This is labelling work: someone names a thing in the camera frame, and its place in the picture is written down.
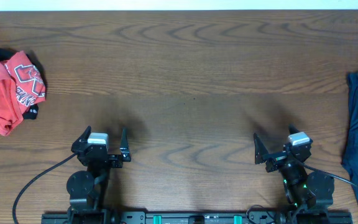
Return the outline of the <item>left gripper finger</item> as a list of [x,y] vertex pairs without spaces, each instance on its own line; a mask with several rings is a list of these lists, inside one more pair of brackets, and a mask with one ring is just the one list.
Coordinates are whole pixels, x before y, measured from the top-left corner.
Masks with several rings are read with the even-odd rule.
[[78,141],[87,142],[90,134],[91,134],[91,126],[88,126],[83,132],[83,134],[78,138]]
[[129,150],[129,143],[127,140],[127,129],[124,128],[122,130],[122,136],[120,141],[120,152],[123,156],[129,156],[130,150]]

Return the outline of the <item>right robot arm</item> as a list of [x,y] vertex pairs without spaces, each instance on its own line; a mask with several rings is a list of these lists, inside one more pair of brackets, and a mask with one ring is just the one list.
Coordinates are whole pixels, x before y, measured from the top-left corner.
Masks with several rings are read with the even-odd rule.
[[307,173],[305,161],[311,156],[313,140],[294,126],[283,149],[270,153],[258,134],[253,135],[255,163],[265,164],[268,173],[283,178],[289,207],[274,216],[275,223],[331,223],[328,207],[333,204],[334,178],[321,171]]

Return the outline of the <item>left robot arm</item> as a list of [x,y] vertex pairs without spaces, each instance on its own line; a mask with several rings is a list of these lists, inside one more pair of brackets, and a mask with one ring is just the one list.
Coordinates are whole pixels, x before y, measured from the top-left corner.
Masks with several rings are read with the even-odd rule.
[[121,222],[120,214],[103,203],[111,169],[122,168],[123,163],[131,161],[126,129],[122,130],[119,150],[119,154],[108,153],[108,134],[93,133],[90,126],[72,144],[71,151],[86,170],[75,172],[67,181],[69,223]]

